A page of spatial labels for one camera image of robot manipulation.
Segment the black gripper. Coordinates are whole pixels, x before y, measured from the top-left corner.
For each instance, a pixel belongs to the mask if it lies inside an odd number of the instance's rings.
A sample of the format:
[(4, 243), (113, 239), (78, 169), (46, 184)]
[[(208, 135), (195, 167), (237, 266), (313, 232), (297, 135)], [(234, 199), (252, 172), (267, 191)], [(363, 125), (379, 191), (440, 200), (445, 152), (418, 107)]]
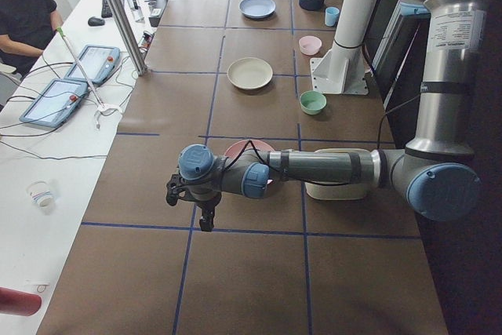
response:
[(211, 232), (214, 229), (215, 206), (220, 203), (222, 195), (215, 189), (211, 173), (202, 178), (188, 180), (182, 177), (176, 168), (166, 184), (166, 202), (175, 206), (179, 200), (195, 202), (201, 207), (199, 227), (201, 231)]

